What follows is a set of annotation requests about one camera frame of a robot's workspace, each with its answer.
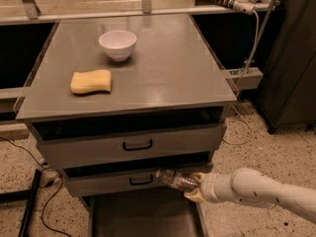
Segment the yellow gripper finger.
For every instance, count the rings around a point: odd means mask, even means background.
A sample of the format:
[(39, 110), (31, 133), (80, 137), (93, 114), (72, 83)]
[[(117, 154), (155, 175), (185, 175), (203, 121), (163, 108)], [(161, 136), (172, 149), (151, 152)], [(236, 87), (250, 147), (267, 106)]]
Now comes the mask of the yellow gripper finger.
[(196, 188), (194, 189), (193, 191), (191, 192), (186, 192), (184, 193), (184, 196), (193, 201), (193, 202), (196, 202), (196, 203), (202, 203), (202, 202), (205, 202), (205, 198), (204, 196), (202, 195), (202, 193), (200, 192), (199, 188)]
[(201, 182), (206, 177), (206, 173), (201, 173), (201, 172), (191, 173), (190, 177)]

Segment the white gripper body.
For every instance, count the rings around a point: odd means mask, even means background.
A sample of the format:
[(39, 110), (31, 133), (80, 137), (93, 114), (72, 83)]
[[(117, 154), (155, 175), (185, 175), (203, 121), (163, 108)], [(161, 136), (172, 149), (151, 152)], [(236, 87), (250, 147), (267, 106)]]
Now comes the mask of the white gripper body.
[(208, 173), (201, 180), (199, 189), (203, 197), (212, 203), (235, 199), (229, 174)]

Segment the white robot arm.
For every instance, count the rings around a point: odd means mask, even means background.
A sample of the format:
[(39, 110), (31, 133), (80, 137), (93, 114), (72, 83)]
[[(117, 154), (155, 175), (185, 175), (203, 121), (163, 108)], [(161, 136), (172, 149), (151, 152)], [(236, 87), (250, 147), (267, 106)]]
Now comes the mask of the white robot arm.
[(234, 202), (269, 207), (278, 205), (312, 223), (316, 223), (316, 191), (284, 184), (250, 168), (232, 174), (194, 173), (199, 186), (185, 193), (194, 202)]

